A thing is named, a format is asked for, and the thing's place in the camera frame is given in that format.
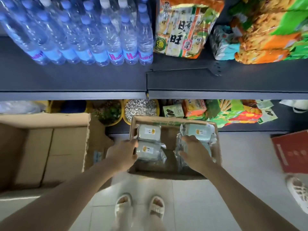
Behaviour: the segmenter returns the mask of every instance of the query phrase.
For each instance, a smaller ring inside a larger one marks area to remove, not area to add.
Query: sandal
[[[287,188],[301,209],[308,214],[308,188],[298,178],[289,176],[286,179]]]
[[[158,199],[161,202],[161,204],[163,205],[163,207],[153,203],[155,199]],[[154,196],[151,199],[149,212],[151,213],[151,211],[154,211],[154,212],[160,214],[161,215],[160,218],[163,219],[164,213],[165,213],[165,202],[160,196]]]
[[[127,197],[128,198],[128,201],[127,202],[124,202],[124,203],[119,203],[119,201],[122,199],[122,198],[124,198],[124,197]],[[131,207],[132,206],[132,201],[133,201],[133,199],[132,199],[132,196],[129,194],[129,193],[124,193],[124,194],[122,194],[119,198],[118,198],[118,200],[117,200],[117,202],[116,202],[116,206],[115,206],[115,216],[117,215],[117,213],[119,212],[119,210],[121,210],[121,209],[124,209],[125,207]]]

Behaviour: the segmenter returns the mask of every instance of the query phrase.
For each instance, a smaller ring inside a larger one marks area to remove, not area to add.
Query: forearm
[[[216,187],[242,231],[298,231],[221,166],[209,162],[202,174]]]
[[[116,170],[110,160],[64,182],[0,223],[0,230],[68,230],[98,189]]]

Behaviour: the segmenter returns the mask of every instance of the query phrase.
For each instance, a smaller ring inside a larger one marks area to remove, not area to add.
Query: bottle cap
[[[120,8],[126,8],[126,7],[128,7],[128,5],[127,5],[127,0],[118,0],[118,2],[119,2],[119,7],[120,7]]]
[[[15,13],[16,18],[21,22],[26,22],[28,20],[27,14],[24,11]]]
[[[22,0],[21,3],[27,9],[31,9],[33,7],[33,0]]]
[[[0,12],[0,21],[1,20],[5,20],[6,19],[6,15],[3,12]]]
[[[129,20],[129,16],[127,14],[122,14],[121,15],[121,21],[123,23],[128,23],[130,20]]]
[[[149,23],[150,22],[149,15],[147,15],[147,14],[140,15],[140,22]]]
[[[40,0],[44,7],[49,7],[51,5],[51,0]]]
[[[139,4],[138,5],[138,11],[139,11],[139,13],[147,12],[147,5],[143,4],[143,3]]]
[[[81,21],[84,25],[88,25],[91,23],[91,18],[87,15],[81,16]]]
[[[91,11],[91,10],[93,10],[94,3],[91,2],[91,1],[84,1],[84,2],[83,2],[83,6],[84,6],[84,8],[85,8],[87,11]]]
[[[110,23],[110,22],[111,22],[110,17],[109,17],[108,15],[106,15],[106,14],[102,14],[102,15],[100,16],[100,21],[101,21],[102,23],[104,23],[104,24],[107,24],[107,23]]]
[[[69,0],[62,0],[61,4],[62,4],[63,9],[69,9],[72,6]]]
[[[60,14],[60,19],[62,22],[68,22],[70,20],[70,16],[66,12],[62,12]]]
[[[38,12],[37,15],[43,21],[47,21],[49,19],[48,13],[46,11],[44,11],[44,10]]]
[[[15,7],[15,3],[12,0],[4,0],[4,4],[8,9]]]
[[[103,9],[108,9],[110,7],[109,0],[100,0],[99,2]]]

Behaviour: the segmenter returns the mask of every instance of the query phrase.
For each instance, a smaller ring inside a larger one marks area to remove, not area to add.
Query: pants leg
[[[146,231],[166,231],[163,221],[157,215],[150,215]]]
[[[130,231],[132,227],[133,207],[126,206],[118,211],[111,231]]]

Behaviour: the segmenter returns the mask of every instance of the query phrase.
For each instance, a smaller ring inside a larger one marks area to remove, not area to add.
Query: hand
[[[112,161],[116,171],[127,171],[138,158],[137,154],[133,155],[135,147],[138,147],[137,139],[121,141],[108,149],[106,159]]]
[[[182,140],[187,144],[187,152],[180,151],[180,156],[193,170],[206,174],[207,168],[214,164],[209,152],[195,136],[183,136]]]

